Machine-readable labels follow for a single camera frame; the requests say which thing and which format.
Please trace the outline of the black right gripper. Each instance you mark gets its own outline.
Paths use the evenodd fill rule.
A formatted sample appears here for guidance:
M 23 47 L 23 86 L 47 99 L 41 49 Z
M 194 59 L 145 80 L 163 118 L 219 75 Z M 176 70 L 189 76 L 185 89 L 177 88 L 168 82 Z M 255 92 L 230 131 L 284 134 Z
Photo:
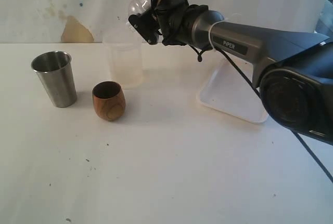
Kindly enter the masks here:
M 188 7 L 188 0 L 157 1 L 154 13 L 163 36 L 163 45 L 186 45 L 181 37 L 181 28 Z

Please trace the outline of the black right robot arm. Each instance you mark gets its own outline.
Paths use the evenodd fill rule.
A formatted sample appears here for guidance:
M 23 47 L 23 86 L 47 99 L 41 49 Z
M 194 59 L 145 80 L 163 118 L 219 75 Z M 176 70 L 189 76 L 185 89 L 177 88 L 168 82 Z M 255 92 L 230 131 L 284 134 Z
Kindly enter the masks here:
M 267 113 L 294 133 L 332 144 L 332 38 L 226 22 L 188 0 L 151 0 L 150 8 L 164 45 L 252 64 L 252 88 Z

